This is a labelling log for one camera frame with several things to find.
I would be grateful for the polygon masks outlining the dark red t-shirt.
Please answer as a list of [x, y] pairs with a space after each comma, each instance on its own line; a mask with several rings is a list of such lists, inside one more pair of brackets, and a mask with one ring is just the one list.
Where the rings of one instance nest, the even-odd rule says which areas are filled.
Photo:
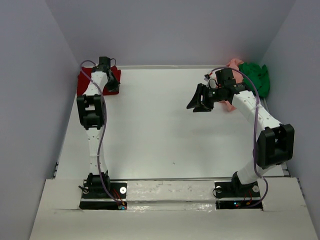
[[[92, 69], [93, 69], [92, 67], [82, 67], [82, 70], [89, 77], [91, 77]], [[120, 83], [122, 71], [118, 69], [116, 66], [112, 66], [111, 71], [115, 76], [115, 78], [117, 79], [117, 81]], [[76, 89], [77, 96], [81, 96], [87, 90], [89, 82], [90, 82], [89, 79], [80, 71], [79, 75], [77, 76], [77, 89]], [[109, 91], [108, 87], [105, 86], [102, 92], [104, 96], [117, 95], [120, 92], [120, 87], [118, 87], [116, 90]]]

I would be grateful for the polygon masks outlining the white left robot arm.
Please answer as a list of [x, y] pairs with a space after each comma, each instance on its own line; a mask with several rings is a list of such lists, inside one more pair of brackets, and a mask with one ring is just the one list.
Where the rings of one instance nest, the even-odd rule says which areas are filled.
[[85, 60], [80, 72], [88, 79], [84, 92], [76, 97], [79, 122], [85, 129], [89, 147], [89, 173], [86, 184], [89, 192], [104, 198], [110, 194], [111, 183], [104, 159], [103, 139], [107, 127], [107, 106], [104, 88], [115, 91], [119, 81], [111, 69], [112, 59], [100, 56], [98, 63]]

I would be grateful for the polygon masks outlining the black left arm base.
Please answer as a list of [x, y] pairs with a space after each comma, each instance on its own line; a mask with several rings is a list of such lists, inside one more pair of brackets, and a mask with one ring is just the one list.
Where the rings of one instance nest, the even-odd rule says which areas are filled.
[[110, 195], [102, 188], [101, 191], [89, 191], [86, 182], [79, 185], [81, 190], [81, 198], [79, 208], [82, 210], [126, 210], [127, 209], [127, 191], [128, 183], [126, 181], [111, 181]]

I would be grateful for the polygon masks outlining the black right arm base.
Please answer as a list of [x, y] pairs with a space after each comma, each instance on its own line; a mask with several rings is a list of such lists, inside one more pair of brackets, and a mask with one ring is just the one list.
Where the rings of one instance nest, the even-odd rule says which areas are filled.
[[258, 182], [242, 185], [236, 174], [231, 180], [215, 182], [212, 195], [217, 210], [263, 209]]

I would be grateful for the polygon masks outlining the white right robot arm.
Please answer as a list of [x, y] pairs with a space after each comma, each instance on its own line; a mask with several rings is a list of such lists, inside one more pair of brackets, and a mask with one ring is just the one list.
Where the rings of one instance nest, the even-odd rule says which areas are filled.
[[187, 109], [202, 113], [211, 112], [215, 103], [229, 102], [253, 125], [252, 159], [222, 186], [218, 198], [243, 196], [267, 171], [290, 160], [294, 151], [294, 127], [271, 116], [262, 106], [253, 81], [244, 74], [247, 81], [238, 83], [234, 71], [231, 67], [209, 71], [204, 76], [206, 84], [197, 85], [187, 105]]

